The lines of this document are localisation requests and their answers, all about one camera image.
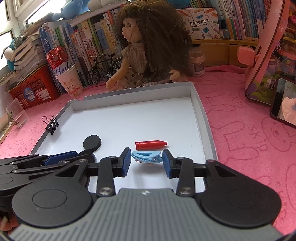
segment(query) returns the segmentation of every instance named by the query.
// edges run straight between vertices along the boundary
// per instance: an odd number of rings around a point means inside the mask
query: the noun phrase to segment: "doll's head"
[[[164,0],[136,0],[125,4],[117,18],[118,36],[126,47],[143,42],[149,66],[187,72],[191,37],[181,16]]]

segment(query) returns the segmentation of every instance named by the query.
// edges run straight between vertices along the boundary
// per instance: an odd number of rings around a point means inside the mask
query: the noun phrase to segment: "white label sticker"
[[[43,100],[50,98],[50,94],[48,93],[47,89],[41,90],[40,92],[38,92],[38,94]]]

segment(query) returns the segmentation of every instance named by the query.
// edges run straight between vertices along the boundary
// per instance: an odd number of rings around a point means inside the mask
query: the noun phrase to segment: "paper cup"
[[[64,73],[56,76],[56,78],[71,97],[76,97],[82,93],[83,86],[79,79],[75,65]]]

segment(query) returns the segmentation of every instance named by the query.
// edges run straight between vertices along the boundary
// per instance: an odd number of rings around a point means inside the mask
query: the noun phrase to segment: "doll's hair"
[[[118,13],[117,33],[123,45],[123,21],[137,19],[145,48],[147,66],[144,75],[151,76],[150,67],[158,70],[172,68],[188,72],[188,54],[192,40],[182,17],[165,0],[136,0],[125,4]]]

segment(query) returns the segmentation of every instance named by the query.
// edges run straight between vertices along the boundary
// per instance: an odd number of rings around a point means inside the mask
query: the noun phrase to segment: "doll's dress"
[[[169,70],[153,71],[151,77],[143,77],[146,68],[144,44],[132,42],[121,51],[124,58],[128,58],[130,68],[124,78],[118,82],[125,88],[155,85],[170,82]]]

